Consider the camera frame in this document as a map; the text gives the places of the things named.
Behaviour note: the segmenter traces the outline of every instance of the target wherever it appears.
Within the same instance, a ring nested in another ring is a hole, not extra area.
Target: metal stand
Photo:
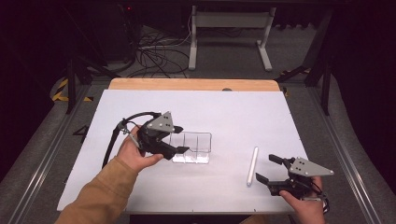
[[[323,40],[326,36],[330,20],[332,18],[332,9],[328,9],[326,14],[323,17],[322,22],[315,34],[314,39],[312,40],[311,46],[309,47],[308,52],[305,55],[303,65],[299,66],[292,71],[284,71],[284,76],[275,78],[274,80],[278,83],[284,82],[291,77],[294,77],[307,68],[312,67],[308,76],[306,77],[304,83],[306,87],[314,87],[318,84],[318,81],[323,76],[323,85],[322,85],[322,94],[321,94],[321,107],[323,112],[329,116],[329,90],[330,90],[330,63],[329,63],[329,55],[328,49],[322,47]]]
[[[194,70],[197,55],[197,27],[241,27],[241,28],[264,28],[261,40],[257,40],[257,46],[262,56],[262,63],[265,71],[272,71],[272,65],[268,58],[265,44],[271,30],[271,25],[275,16],[275,7],[271,7],[269,12],[259,13],[239,13],[239,12],[201,12],[192,6],[191,13],[191,48],[189,69]]]
[[[109,70],[105,69],[104,67],[91,62],[90,60],[81,57],[81,56],[76,56],[73,57],[69,63],[67,64],[67,78],[68,78],[68,105],[67,105],[67,111],[66,114],[70,114],[72,111],[73,107],[76,104],[76,76],[78,77],[79,82],[82,85],[91,85],[92,82],[92,77],[90,72],[87,69],[87,66],[90,66],[97,71],[105,74],[108,77],[115,78],[115,77],[120,77]]]

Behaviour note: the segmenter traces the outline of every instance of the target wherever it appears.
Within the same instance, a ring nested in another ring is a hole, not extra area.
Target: white board
[[[287,170],[268,160],[306,158],[281,91],[115,91],[103,93],[88,135],[71,172],[58,210],[73,202],[81,188],[100,172],[112,131],[123,119],[146,111],[172,112],[186,132],[212,133],[209,164],[162,160],[143,170],[126,212],[131,214],[285,213],[291,207],[271,196],[255,178],[247,186],[254,147],[255,172],[271,181],[288,178]],[[143,124],[151,117],[134,120]],[[110,158],[122,142],[119,135]]]

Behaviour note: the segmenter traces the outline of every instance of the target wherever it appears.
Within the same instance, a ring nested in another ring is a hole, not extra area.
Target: metal frame
[[[272,71],[272,65],[268,58],[265,44],[271,30],[275,16],[275,7],[269,12],[238,13],[238,12],[201,12],[196,6],[192,6],[191,12],[191,47],[189,69],[194,70],[197,55],[197,27],[241,27],[241,28],[264,28],[261,40],[257,40],[257,47],[262,56],[265,71]]]
[[[20,202],[18,203],[14,213],[8,221],[8,224],[23,223],[27,213],[29,212],[30,207],[32,206],[33,201],[35,200],[35,196],[37,195],[44,180],[46,179],[47,173],[50,171],[50,167],[55,160],[56,154],[62,146],[66,130],[70,125],[71,121],[73,120],[74,116],[76,115],[78,107],[80,106],[81,102],[83,102],[89,88],[90,86],[85,85],[79,90],[76,105],[73,107],[69,114],[64,115],[61,126],[55,134],[46,155],[35,170],[29,182],[29,185],[23,193]]]
[[[309,87],[308,93],[311,97],[311,100],[314,102],[319,114],[323,122],[326,125],[327,131],[329,133],[330,138],[332,139],[332,144],[334,145],[335,155],[337,156],[341,167],[346,174],[346,178],[349,182],[349,185],[355,194],[355,197],[361,207],[361,211],[364,214],[364,217],[367,220],[367,223],[380,224],[382,223],[378,217],[378,214],[375,211],[375,208],[370,200],[370,196],[367,192],[366,187],[364,186],[363,181],[361,180],[361,175],[356,169],[353,160],[350,158],[347,149],[341,143],[337,132],[332,124],[332,119],[323,112],[321,107],[321,102],[319,100],[318,93],[315,88]]]

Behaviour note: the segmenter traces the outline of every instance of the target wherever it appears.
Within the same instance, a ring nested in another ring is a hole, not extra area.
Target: human hand
[[[136,126],[131,130],[131,134],[134,136],[134,139],[136,140],[137,140],[137,135],[136,135],[137,130],[139,129]],[[146,152],[140,151],[134,145],[134,142],[132,141],[131,136],[129,135],[123,140],[117,156],[123,162],[125,162],[129,167],[131,167],[133,170],[137,172],[140,172],[144,168],[156,164],[158,161],[160,161],[163,158],[162,154],[154,154],[149,157],[145,157]]]
[[[322,183],[320,176],[312,177],[313,182],[319,187],[317,189],[320,191],[322,189]],[[279,195],[283,197],[283,199],[290,204],[290,206],[296,212],[297,217],[300,219],[303,224],[324,224],[324,216],[323,216],[323,201],[300,201],[292,196],[289,192],[285,190],[281,190]],[[308,197],[317,197],[318,195],[315,192],[311,192]]]

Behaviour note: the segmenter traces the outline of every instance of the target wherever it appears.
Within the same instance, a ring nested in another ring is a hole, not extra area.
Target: white marker
[[[247,176],[247,186],[250,187],[251,181],[253,179],[254,167],[256,166],[257,155],[259,154],[259,148],[254,147],[253,158],[251,159],[250,170]]]

